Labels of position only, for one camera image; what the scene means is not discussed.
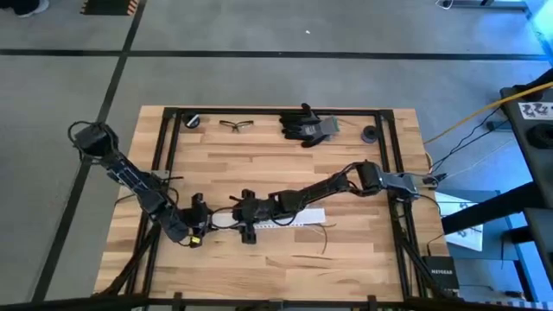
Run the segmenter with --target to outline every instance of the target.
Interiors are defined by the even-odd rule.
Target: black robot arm
[[[75,125],[86,127],[72,135]],[[173,242],[179,242],[193,233],[209,232],[217,227],[210,215],[213,213],[203,202],[202,194],[192,198],[192,208],[180,210],[168,196],[167,182],[159,177],[139,170],[118,150],[118,137],[113,130],[103,123],[77,122],[69,128],[69,139],[80,152],[81,157],[91,158],[108,171],[108,175],[117,183],[129,188],[136,195],[140,207],[152,221],[159,222],[162,229]],[[360,187],[348,180],[347,174],[357,171]],[[373,162],[353,162],[339,173],[333,174],[324,181],[301,190],[283,190],[269,194],[266,200],[256,199],[251,190],[242,191],[242,199],[233,207],[232,217],[238,221],[233,226],[242,233],[243,242],[255,244],[253,224],[259,221],[294,218],[305,206],[332,194],[349,192],[360,197],[377,194],[388,190],[400,200],[413,200],[418,191],[409,174],[385,173]]]
[[[71,129],[79,124],[86,124],[86,127],[73,136]],[[167,182],[132,164],[118,150],[118,137],[107,124],[81,121],[70,127],[68,135],[81,157],[92,158],[107,170],[108,176],[136,195],[140,207],[152,221],[159,222],[173,242],[187,237],[189,229],[207,223],[210,212],[201,194],[192,198],[192,208],[179,210],[168,196]]]
[[[355,186],[347,178],[347,174],[356,170],[361,181],[361,187]],[[385,173],[380,167],[369,161],[354,162],[339,173],[333,174],[324,181],[301,190],[283,190],[269,194],[266,200],[256,199],[255,194],[248,189],[242,191],[242,200],[232,197],[238,203],[233,207],[232,216],[238,221],[238,229],[242,233],[242,241],[255,244],[253,224],[259,221],[292,218],[309,203],[324,199],[332,194],[349,192],[360,197],[371,196],[381,190],[388,190],[400,200],[411,201],[419,197],[412,175]]]

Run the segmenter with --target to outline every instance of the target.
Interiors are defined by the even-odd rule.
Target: round black object
[[[526,132],[528,142],[536,148],[553,149],[553,124],[538,124]]]
[[[184,126],[189,129],[195,129],[200,125],[200,115],[187,115],[183,117]]]
[[[377,141],[377,128],[372,125],[366,126],[361,133],[361,139],[365,143],[374,143]]]

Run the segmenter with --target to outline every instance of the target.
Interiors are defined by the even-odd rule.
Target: black glove
[[[313,147],[339,131],[335,117],[320,120],[305,103],[301,112],[282,112],[280,116],[284,138],[303,140],[303,148]]]

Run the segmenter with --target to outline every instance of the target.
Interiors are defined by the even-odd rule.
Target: wooden table
[[[144,106],[140,112],[129,153],[140,169],[151,166],[163,109]],[[396,109],[394,114],[405,170],[427,172],[415,110]],[[237,134],[219,125],[221,119],[254,120],[255,125]],[[216,209],[233,205],[228,196],[239,197],[244,188],[265,198],[270,192],[326,179],[350,162],[381,163],[378,145],[359,138],[363,127],[373,122],[372,117],[340,116],[339,135],[303,149],[298,141],[283,138],[278,116],[202,115],[199,128],[181,127],[173,176],[184,178],[172,181],[171,187],[180,192],[181,208],[189,207],[190,196],[201,192]],[[391,157],[387,130],[385,135]],[[390,162],[395,169],[393,158]],[[122,189],[120,196],[128,193]],[[171,243],[162,234],[150,297],[172,298],[180,291],[184,298],[197,299],[365,301],[367,295],[375,295],[379,301],[402,301],[385,191],[368,198],[336,194],[318,205],[326,210],[327,225],[336,224],[327,228],[324,254],[324,235],[317,227],[257,230],[255,245],[242,244],[234,230],[212,232],[199,249]],[[433,202],[424,198],[414,202],[413,213],[419,248],[425,254],[426,244],[442,234],[440,216]],[[115,207],[95,290],[107,287],[130,258],[140,214],[135,199]],[[432,242],[431,250],[433,255],[448,254],[443,238]],[[142,278],[143,267],[137,284]]]

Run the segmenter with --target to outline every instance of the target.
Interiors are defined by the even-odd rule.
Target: gray floor
[[[28,20],[0,11],[0,48],[123,46],[130,17],[82,16],[80,0],[51,3]],[[133,49],[542,53],[521,13],[446,11],[420,0],[149,1]],[[0,56],[0,304],[32,294],[78,165],[67,126],[97,116],[116,61]],[[141,105],[306,101],[413,107],[423,137],[430,138],[497,99],[499,88],[535,79],[548,68],[544,61],[130,58],[108,122],[126,151]],[[482,118],[430,144],[429,153],[446,155]],[[460,173],[444,186],[505,191],[524,183],[530,177],[512,139],[493,133],[452,156],[442,169]],[[513,159],[518,165],[504,169]],[[93,168],[48,298],[90,294],[116,195],[117,187]]]

